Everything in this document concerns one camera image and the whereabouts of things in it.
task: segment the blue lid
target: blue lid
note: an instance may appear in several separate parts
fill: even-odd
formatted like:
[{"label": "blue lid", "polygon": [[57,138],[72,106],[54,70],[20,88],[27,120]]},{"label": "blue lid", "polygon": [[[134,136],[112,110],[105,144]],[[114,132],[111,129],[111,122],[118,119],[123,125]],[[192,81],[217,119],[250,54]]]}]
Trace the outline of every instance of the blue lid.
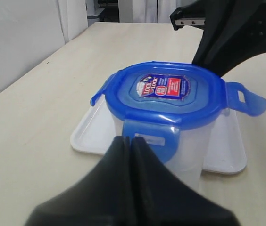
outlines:
[{"label": "blue lid", "polygon": [[[239,100],[238,91],[244,94],[245,102]],[[173,156],[181,130],[209,124],[222,109],[229,107],[252,116],[266,109],[266,100],[243,85],[225,83],[211,71],[192,64],[132,65],[110,76],[91,99],[92,106],[102,94],[109,110],[124,121],[123,136],[146,131],[146,135],[164,139],[153,141],[156,149],[162,147],[156,152],[162,161]]]}]

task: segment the white plastic tray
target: white plastic tray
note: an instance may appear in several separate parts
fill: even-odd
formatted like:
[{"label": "white plastic tray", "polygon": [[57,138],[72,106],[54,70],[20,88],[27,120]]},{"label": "white plastic tray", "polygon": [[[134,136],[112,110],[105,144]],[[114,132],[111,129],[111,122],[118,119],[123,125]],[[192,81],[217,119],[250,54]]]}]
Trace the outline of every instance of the white plastic tray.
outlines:
[{"label": "white plastic tray", "polygon": [[[112,115],[102,96],[91,107],[71,135],[71,146],[79,152],[104,155],[116,136]],[[237,115],[220,115],[211,132],[203,170],[223,174],[241,172],[247,165]]]}]

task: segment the plastic food container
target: plastic food container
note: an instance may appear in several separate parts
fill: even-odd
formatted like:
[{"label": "plastic food container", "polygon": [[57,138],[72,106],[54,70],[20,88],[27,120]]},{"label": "plastic food container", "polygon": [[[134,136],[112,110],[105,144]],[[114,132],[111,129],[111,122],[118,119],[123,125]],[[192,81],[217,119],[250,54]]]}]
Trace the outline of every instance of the plastic food container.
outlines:
[{"label": "plastic food container", "polygon": [[[244,95],[240,100],[238,92]],[[111,75],[104,94],[117,135],[144,137],[156,156],[197,189],[215,119],[231,108],[258,116],[266,100],[236,82],[190,64],[149,62]]]}]

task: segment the container label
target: container label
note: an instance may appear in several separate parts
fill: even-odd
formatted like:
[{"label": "container label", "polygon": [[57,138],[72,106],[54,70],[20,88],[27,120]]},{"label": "container label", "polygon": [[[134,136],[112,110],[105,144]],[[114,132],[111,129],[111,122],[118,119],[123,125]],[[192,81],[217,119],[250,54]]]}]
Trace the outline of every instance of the container label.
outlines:
[{"label": "container label", "polygon": [[186,76],[149,74],[136,87],[140,97],[183,100],[190,93],[190,82]]}]

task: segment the beige tabletop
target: beige tabletop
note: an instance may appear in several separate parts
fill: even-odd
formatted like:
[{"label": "beige tabletop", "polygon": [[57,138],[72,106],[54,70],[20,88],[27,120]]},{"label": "beige tabletop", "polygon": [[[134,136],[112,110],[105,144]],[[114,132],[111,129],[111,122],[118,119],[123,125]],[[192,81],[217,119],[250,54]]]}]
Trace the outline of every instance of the beige tabletop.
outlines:
[{"label": "beige tabletop", "polygon": [[[0,93],[0,226],[21,226],[33,208],[77,182],[100,156],[73,151],[69,138],[89,100],[117,70],[144,61],[190,63],[202,31],[170,24],[96,23]],[[266,54],[225,77],[266,98]],[[266,226],[266,113],[238,114],[248,156],[235,176],[203,173],[200,192]]]}]

